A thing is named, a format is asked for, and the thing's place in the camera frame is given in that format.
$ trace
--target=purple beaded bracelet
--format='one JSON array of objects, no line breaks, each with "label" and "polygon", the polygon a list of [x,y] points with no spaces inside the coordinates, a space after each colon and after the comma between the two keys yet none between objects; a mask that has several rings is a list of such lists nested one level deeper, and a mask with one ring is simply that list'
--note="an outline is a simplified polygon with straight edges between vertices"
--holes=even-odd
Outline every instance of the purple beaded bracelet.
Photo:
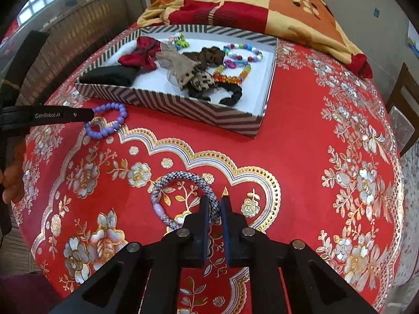
[{"label": "purple beaded bracelet", "polygon": [[92,130],[90,127],[90,122],[84,123],[84,128],[86,129],[86,134],[93,138],[93,139],[102,139],[113,134],[116,130],[120,128],[120,126],[125,122],[125,118],[128,117],[128,113],[126,112],[126,108],[124,104],[120,104],[118,102],[108,102],[107,104],[103,104],[93,109],[95,112],[95,116],[100,112],[109,111],[111,109],[119,110],[119,117],[117,121],[112,123],[111,126],[101,129],[100,132],[96,132]]}]

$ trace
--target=gray beaded bracelet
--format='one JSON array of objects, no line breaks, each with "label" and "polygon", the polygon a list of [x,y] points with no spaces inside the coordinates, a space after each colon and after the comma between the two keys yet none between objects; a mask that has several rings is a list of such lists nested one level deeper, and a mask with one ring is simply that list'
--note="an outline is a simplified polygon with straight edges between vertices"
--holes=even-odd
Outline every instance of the gray beaded bracelet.
[{"label": "gray beaded bracelet", "polygon": [[208,185],[208,183],[202,178],[201,176],[186,172],[186,171],[174,171],[169,172],[167,175],[162,176],[153,187],[153,190],[151,191],[151,203],[153,204],[154,212],[157,216],[160,217],[160,219],[164,222],[165,225],[171,227],[173,230],[177,230],[181,228],[181,225],[179,223],[176,223],[173,219],[171,219],[169,216],[167,216],[164,213],[163,207],[159,204],[160,198],[161,198],[161,190],[170,182],[173,180],[188,180],[194,184],[196,184],[204,195],[206,195],[209,199],[209,222],[210,224],[216,223],[219,219],[219,202],[217,200],[217,197],[215,196],[213,190]]}]

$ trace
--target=metal screw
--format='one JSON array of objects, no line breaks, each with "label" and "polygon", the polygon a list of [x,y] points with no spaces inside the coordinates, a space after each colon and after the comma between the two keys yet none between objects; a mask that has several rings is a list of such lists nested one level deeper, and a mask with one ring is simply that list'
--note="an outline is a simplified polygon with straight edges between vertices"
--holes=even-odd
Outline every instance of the metal screw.
[{"label": "metal screw", "polygon": [[295,249],[301,250],[301,249],[304,249],[305,243],[301,241],[300,239],[296,239],[293,241],[293,247]]},{"label": "metal screw", "polygon": [[186,236],[188,236],[190,233],[191,233],[191,232],[189,231],[189,229],[186,229],[186,228],[181,228],[181,229],[179,229],[179,230],[176,232],[176,234],[177,234],[179,237],[186,237]]},{"label": "metal screw", "polygon": [[255,229],[249,227],[244,228],[241,232],[244,236],[253,236],[256,233]]},{"label": "metal screw", "polygon": [[140,244],[137,242],[131,242],[127,245],[126,249],[130,253],[135,253],[136,251],[138,251],[138,249],[140,249]]}]

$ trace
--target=white wall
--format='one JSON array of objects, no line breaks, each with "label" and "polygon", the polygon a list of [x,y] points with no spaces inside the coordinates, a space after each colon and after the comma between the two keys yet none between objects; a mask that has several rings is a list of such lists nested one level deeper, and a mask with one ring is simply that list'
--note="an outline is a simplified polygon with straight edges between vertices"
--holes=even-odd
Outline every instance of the white wall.
[{"label": "white wall", "polygon": [[[348,38],[367,56],[384,100],[403,62],[419,82],[419,58],[407,47],[409,20],[395,0],[325,0]],[[380,16],[374,16],[374,9]]]}]

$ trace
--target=maroon hair bow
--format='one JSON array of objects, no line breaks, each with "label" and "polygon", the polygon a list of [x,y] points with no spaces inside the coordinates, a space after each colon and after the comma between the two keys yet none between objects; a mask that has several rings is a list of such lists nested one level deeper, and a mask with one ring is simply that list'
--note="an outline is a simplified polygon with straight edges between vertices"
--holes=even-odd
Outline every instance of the maroon hair bow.
[{"label": "maroon hair bow", "polygon": [[160,41],[152,37],[140,36],[137,38],[137,48],[131,54],[120,57],[118,62],[126,67],[144,67],[155,70],[157,65],[153,58],[160,51]]}]

